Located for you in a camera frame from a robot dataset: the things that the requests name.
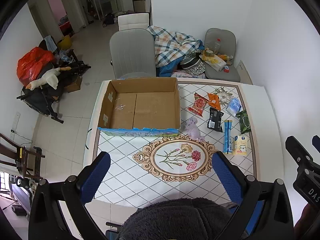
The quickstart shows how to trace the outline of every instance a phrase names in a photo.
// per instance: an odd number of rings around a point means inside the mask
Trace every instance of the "open cardboard box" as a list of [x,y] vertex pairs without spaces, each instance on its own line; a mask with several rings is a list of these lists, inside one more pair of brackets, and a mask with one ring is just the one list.
[[176,78],[111,80],[98,129],[114,136],[176,136],[180,128]]

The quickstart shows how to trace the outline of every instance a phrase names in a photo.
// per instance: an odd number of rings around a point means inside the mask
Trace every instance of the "power outlet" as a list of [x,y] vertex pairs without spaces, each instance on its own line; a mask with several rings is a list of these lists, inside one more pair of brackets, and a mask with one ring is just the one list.
[[[20,113],[16,112],[14,119],[13,119],[12,128],[11,128],[12,131],[16,132],[19,119],[20,119]],[[13,132],[10,133],[10,140],[12,140],[12,141],[14,140],[14,133]]]

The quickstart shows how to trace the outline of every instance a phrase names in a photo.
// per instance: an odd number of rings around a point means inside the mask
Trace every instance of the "green package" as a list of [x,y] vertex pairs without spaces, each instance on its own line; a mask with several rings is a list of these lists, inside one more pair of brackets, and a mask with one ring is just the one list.
[[249,117],[246,110],[243,110],[236,114],[236,117],[239,118],[240,121],[240,132],[244,134],[246,132],[251,132],[251,126],[249,122]]

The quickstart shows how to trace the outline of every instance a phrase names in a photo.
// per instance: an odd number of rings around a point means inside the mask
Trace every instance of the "purple plush toy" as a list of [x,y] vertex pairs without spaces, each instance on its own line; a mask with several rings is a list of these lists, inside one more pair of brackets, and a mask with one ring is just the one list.
[[186,120],[186,132],[192,140],[204,142],[204,137],[201,136],[201,133],[196,125],[197,122],[198,120],[195,117],[190,117],[188,120]]

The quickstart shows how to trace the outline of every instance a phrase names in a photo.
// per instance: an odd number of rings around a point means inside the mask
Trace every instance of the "white wall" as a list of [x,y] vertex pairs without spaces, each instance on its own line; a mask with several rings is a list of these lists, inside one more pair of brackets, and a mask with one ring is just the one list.
[[[0,40],[0,133],[7,137],[10,136],[15,113],[19,112],[21,116],[17,133],[32,139],[39,114],[23,101],[16,99],[22,89],[16,70],[18,60],[38,46],[42,39],[26,4],[10,23]],[[17,135],[14,141],[17,144],[28,142]],[[14,160],[3,155],[0,155],[0,159],[14,163]],[[11,173],[17,172],[15,167],[0,164],[0,170],[10,172],[8,169],[12,171]]]
[[320,163],[320,154],[311,144],[320,127],[319,51],[320,36],[294,0],[252,1],[237,42],[235,62],[243,60],[253,84],[264,86],[273,104],[294,221],[299,219],[306,201],[292,188],[297,165],[284,143],[288,136],[295,136]]
[[151,0],[153,25],[204,41],[210,28],[232,31],[238,38],[252,0]]
[[[85,25],[85,19],[81,13],[80,5],[77,0],[62,0],[64,8],[68,14],[71,26],[75,33],[79,32],[81,27]],[[63,35],[59,29],[57,22],[53,16],[48,0],[29,0],[28,5],[37,5],[42,22],[47,32],[53,36],[55,41],[59,41]]]

